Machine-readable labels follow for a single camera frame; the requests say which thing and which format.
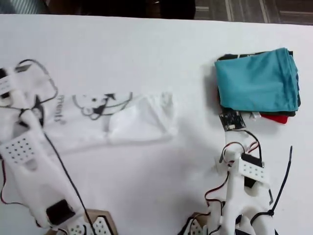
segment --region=red cloth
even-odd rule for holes
[[[277,115],[268,115],[268,114],[261,114],[262,117],[282,123],[282,124],[286,124],[287,120],[288,120],[288,116],[277,116]]]

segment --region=floor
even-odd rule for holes
[[[313,25],[313,0],[195,1],[195,20]]]

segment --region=red wire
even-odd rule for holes
[[[3,185],[2,185],[2,188],[1,188],[1,192],[0,192],[0,200],[2,201],[3,204],[6,204],[6,205],[21,205],[21,206],[25,206],[24,204],[22,203],[19,203],[19,202],[6,202],[3,198],[3,189],[4,189],[4,186],[5,186],[5,183],[6,183],[6,173],[5,173],[5,165],[4,165],[4,161],[2,160],[1,162],[1,166],[2,166],[2,174],[3,174]]]
[[[228,180],[228,178],[229,178],[229,174],[230,174],[230,173],[229,173],[229,171],[228,171],[228,172],[227,172],[226,179],[224,180],[224,182],[223,182],[220,186],[218,186],[218,187],[216,187],[216,188],[213,188],[213,189],[211,189],[211,190],[209,190],[208,192],[205,193],[204,198],[205,198],[205,200],[206,200],[206,203],[207,203],[207,206],[208,206],[208,207],[210,206],[210,202],[220,202],[220,203],[221,203],[221,210],[223,209],[222,202],[221,202],[220,200],[218,200],[218,199],[209,199],[209,198],[206,198],[206,197],[207,197],[207,195],[208,195],[209,193],[212,193],[212,192],[215,192],[215,191],[221,189],[221,188],[227,183],[227,180]]]
[[[232,144],[238,144],[238,145],[240,145],[241,148],[243,149],[243,152],[245,152],[245,148],[244,148],[244,146],[243,146],[240,142],[237,142],[237,141],[229,142],[229,143],[226,144],[226,145],[224,146],[224,148],[222,149],[222,158],[223,158],[223,161],[224,161],[226,164],[231,163],[231,162],[226,162],[226,161],[225,161],[224,155],[225,155],[225,152],[226,152],[226,150],[227,150],[227,147],[230,146],[230,145],[232,145]]]
[[[255,149],[257,149],[259,147],[259,143],[258,142],[253,142],[252,144],[250,144],[250,146],[249,146],[249,151],[248,151],[248,153],[251,153],[252,151],[254,151]]]

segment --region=teal cloth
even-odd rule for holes
[[[215,62],[221,105],[239,111],[298,110],[297,67],[286,48]]]

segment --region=circuit board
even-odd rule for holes
[[[239,111],[230,110],[219,114],[219,116],[225,131],[238,130],[246,127]]]

